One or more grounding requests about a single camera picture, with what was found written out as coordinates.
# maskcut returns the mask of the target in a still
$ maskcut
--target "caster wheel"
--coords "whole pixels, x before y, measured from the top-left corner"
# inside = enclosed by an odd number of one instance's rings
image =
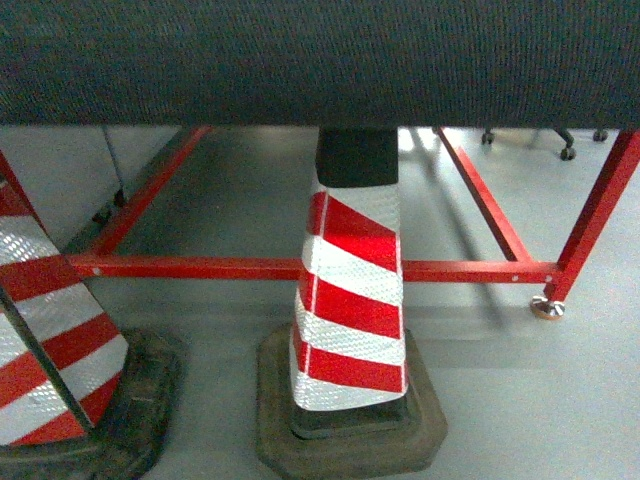
[[[96,213],[91,220],[101,227],[104,227],[111,218],[111,209],[107,206],[105,208],[100,209],[98,213]]]
[[[564,148],[560,152],[560,158],[565,161],[573,160],[576,158],[576,151],[573,148]]]
[[[118,190],[113,196],[113,204],[118,208],[122,208],[126,203],[127,200],[124,198],[124,192],[122,190]]]
[[[607,138],[609,138],[609,132],[606,130],[596,130],[593,132],[594,142],[604,142]]]
[[[482,134],[482,144],[483,145],[486,145],[486,144],[491,145],[495,139],[496,139],[496,134],[495,133],[483,133]]]
[[[533,297],[529,307],[536,317],[543,320],[560,320],[565,311],[564,303],[548,300],[541,295]]]

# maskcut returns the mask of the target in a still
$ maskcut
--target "red metal bar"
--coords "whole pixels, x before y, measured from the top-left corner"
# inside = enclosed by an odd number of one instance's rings
[[[2,152],[0,152],[0,173],[7,180],[13,191],[16,192],[16,194],[20,197],[20,200],[22,200],[22,203],[24,203],[27,209],[31,212],[33,218],[38,221],[43,230],[46,230],[44,228],[44,225],[42,224],[42,221],[40,220],[40,217],[38,217],[38,214],[36,213],[36,209],[33,208],[33,205],[29,201],[29,197],[27,197],[27,194],[23,190],[22,185],[20,185],[18,177],[16,177],[16,175],[13,173],[11,165],[9,165],[9,162]]]
[[[529,255],[518,233],[491,194],[489,187],[484,183],[471,159],[462,148],[451,145],[442,128],[438,129],[438,135],[482,212],[482,216],[489,225],[505,258],[509,261],[533,262],[533,258]]]
[[[153,199],[160,193],[180,165],[193,152],[200,139],[212,130],[211,127],[196,128],[187,137],[182,146],[171,156],[167,164],[152,177],[124,208],[107,224],[89,251],[96,255],[112,253],[122,239],[129,233],[136,221],[142,216]]]
[[[569,294],[638,162],[640,131],[621,132],[560,254],[563,273],[545,288],[548,299],[562,302]]]
[[[68,255],[83,277],[161,277],[227,280],[297,280],[294,258],[158,257]],[[549,262],[403,262],[407,282],[544,283],[559,273]]]

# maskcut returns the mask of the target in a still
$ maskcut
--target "chair wheel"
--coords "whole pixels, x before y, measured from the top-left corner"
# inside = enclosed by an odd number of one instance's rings
[[[568,161],[576,158],[576,151],[573,148],[564,148],[562,152],[560,152],[560,158],[562,160]]]
[[[113,196],[113,204],[118,208],[122,208],[125,206],[126,203],[127,203],[127,200],[124,197],[124,192],[122,191],[122,189],[118,190],[116,194]]]
[[[489,144],[491,145],[493,143],[493,141],[496,139],[496,134],[495,133],[483,133],[482,134],[482,144]]]
[[[593,132],[594,142],[604,142],[607,138],[609,138],[609,132],[606,130],[596,130]]]

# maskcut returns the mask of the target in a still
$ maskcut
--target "red stripe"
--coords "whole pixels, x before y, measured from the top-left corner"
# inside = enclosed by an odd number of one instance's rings
[[[369,362],[310,348],[309,376],[311,378],[347,387],[397,393],[404,391],[402,368],[399,366]]]
[[[307,219],[307,231],[311,235],[320,235],[322,228],[322,212],[327,201],[327,192],[318,192],[311,197],[309,202],[309,217]]]
[[[0,408],[47,381],[47,375],[31,352],[0,368]]]
[[[29,209],[22,203],[20,197],[6,183],[0,188],[0,217],[31,216]]]
[[[80,277],[62,255],[0,266],[0,283],[14,302],[79,282]]]
[[[315,279],[307,270],[300,278],[300,297],[307,311],[345,327],[400,339],[399,307],[356,295],[322,279],[318,279],[315,310],[312,310]]]
[[[65,412],[49,423],[16,440],[12,445],[33,445],[83,437],[86,432],[71,412]]]
[[[358,258],[398,271],[396,233],[335,198],[329,199],[322,237]]]
[[[114,375],[111,380],[108,380],[97,390],[80,400],[80,405],[82,405],[82,408],[89,417],[89,420],[91,420],[91,423],[94,425],[97,424],[102,418],[102,415],[104,415],[119,381],[120,372]]]
[[[58,370],[62,370],[95,352],[119,333],[109,316],[101,313],[72,330],[45,340],[42,347]]]
[[[293,348],[296,351],[296,358],[298,360],[298,370],[306,373],[309,344],[302,341],[302,337],[300,336],[300,329],[298,328],[298,322],[293,322],[291,332],[293,336]]]

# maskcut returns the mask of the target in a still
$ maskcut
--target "traffic cone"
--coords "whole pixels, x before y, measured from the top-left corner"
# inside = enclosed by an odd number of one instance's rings
[[[258,356],[258,454],[284,478],[422,470],[446,435],[403,325],[397,148],[320,132],[295,321]]]
[[[398,185],[315,182],[292,328],[293,395],[311,411],[407,391]]]
[[[150,468],[176,354],[154,335],[125,338],[6,180],[0,287],[0,478]]]

